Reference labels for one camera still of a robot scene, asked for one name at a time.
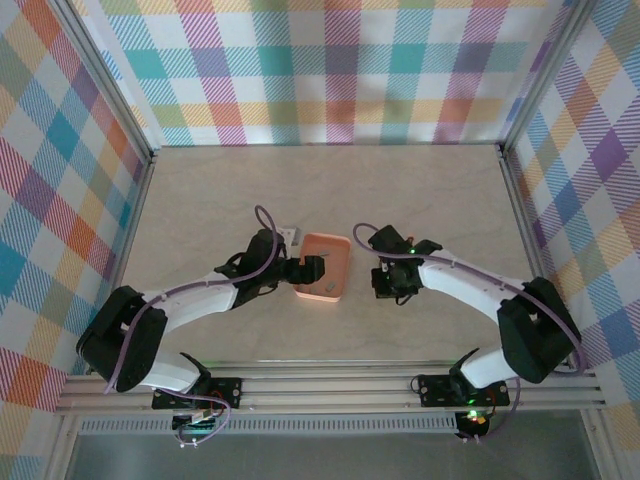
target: colorful plaid wall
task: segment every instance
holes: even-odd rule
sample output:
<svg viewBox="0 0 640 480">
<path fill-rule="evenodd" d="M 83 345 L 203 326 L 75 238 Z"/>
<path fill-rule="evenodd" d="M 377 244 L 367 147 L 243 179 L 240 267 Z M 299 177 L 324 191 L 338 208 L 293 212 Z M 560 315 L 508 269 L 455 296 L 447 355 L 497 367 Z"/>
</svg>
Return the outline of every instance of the colorful plaid wall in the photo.
<svg viewBox="0 0 640 480">
<path fill-rule="evenodd" d="M 114 46 L 84 1 L 132 108 L 151 123 L 133 81 L 168 145 L 496 140 L 572 3 L 99 0 Z"/>
<path fill-rule="evenodd" d="M 640 467 L 639 145 L 640 0 L 600 0 L 517 154 L 544 261 Z"/>
<path fill-rule="evenodd" d="M 0 479 L 33 479 L 142 162 L 45 0 L 0 0 Z"/>
</svg>

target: orange tray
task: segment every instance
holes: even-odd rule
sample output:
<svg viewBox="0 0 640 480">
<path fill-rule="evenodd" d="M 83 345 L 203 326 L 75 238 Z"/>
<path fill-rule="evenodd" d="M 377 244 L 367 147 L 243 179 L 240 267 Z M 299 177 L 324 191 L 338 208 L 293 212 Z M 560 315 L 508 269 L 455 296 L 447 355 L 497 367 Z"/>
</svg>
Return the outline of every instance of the orange tray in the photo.
<svg viewBox="0 0 640 480">
<path fill-rule="evenodd" d="M 351 240 L 336 235 L 309 233 L 304 236 L 300 248 L 302 261 L 306 255 L 320 255 L 324 258 L 324 276 L 311 285 L 294 285 L 296 295 L 323 302 L 340 300 L 347 283 Z"/>
</svg>

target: black mounting bracket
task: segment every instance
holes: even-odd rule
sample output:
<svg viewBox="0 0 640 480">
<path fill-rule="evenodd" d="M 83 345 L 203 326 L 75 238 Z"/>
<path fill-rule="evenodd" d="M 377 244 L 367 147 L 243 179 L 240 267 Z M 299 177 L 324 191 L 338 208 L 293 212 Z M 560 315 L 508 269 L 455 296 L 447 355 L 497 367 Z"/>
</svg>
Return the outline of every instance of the black mounting bracket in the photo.
<svg viewBox="0 0 640 480">
<path fill-rule="evenodd" d="M 242 379 L 211 377 L 207 380 L 206 391 L 197 395 L 220 398 L 231 405 L 231 408 L 238 408 L 242 397 Z M 158 390 L 153 395 L 151 408 L 153 410 L 206 410 L 209 408 L 219 410 L 221 405 L 206 400 L 187 400 Z"/>
<path fill-rule="evenodd" d="M 423 407 L 506 407 L 510 403 L 507 385 L 496 382 L 486 388 L 475 390 L 463 401 L 452 388 L 449 375 L 418 375 L 413 379 L 411 389 L 420 396 Z"/>
</svg>

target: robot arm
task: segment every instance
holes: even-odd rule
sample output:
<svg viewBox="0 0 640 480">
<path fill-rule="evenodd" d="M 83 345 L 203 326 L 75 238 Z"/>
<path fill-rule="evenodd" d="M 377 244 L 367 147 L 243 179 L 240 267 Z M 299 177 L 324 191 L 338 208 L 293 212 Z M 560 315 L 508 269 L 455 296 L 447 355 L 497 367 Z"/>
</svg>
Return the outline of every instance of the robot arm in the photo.
<svg viewBox="0 0 640 480">
<path fill-rule="evenodd" d="M 174 292 L 169 295 L 163 291 L 140 293 L 129 286 L 114 290 L 78 341 L 77 352 L 103 378 L 110 379 L 129 325 L 146 305 L 131 335 L 116 390 L 126 392 L 147 385 L 210 395 L 213 386 L 208 371 L 189 355 L 159 351 L 160 342 L 172 330 L 202 316 L 244 305 L 258 297 L 264 287 L 275 289 L 283 281 L 311 284 L 322 278 L 322 257 L 308 256 L 303 263 L 298 258 L 286 258 L 284 239 L 280 235 L 277 239 L 273 260 L 253 278 L 246 277 L 264 265 L 273 250 L 273 232 L 267 229 L 251 239 L 246 252 L 232 256 L 193 284 L 167 290 Z"/>
<path fill-rule="evenodd" d="M 476 349 L 450 370 L 461 402 L 514 377 L 540 383 L 573 351 L 574 342 L 549 312 L 580 338 L 558 292 L 544 278 L 524 282 L 492 274 L 458 262 L 435 242 L 414 245 L 391 225 L 377 231 L 369 245 L 380 256 L 380 267 L 371 272 L 376 297 L 395 298 L 401 305 L 423 287 L 437 290 L 482 312 L 500 329 L 500 346 Z"/>
</svg>

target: marble tabletop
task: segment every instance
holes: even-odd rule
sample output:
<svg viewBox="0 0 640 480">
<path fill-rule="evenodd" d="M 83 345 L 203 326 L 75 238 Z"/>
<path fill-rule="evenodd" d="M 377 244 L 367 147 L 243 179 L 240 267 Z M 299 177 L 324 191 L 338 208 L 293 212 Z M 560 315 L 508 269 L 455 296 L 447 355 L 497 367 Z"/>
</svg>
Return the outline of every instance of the marble tabletop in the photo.
<svg viewBox="0 0 640 480">
<path fill-rule="evenodd" d="M 257 203 L 303 233 L 351 238 L 357 222 L 393 224 L 483 268 L 531 276 L 492 146 L 198 147 L 160 152 L 123 283 L 148 290 L 205 275 L 244 250 Z M 376 263 L 354 244 L 338 303 L 282 284 L 171 332 L 162 348 L 203 361 L 456 360 L 499 340 L 493 322 L 439 292 L 403 307 L 376 300 Z"/>
</svg>

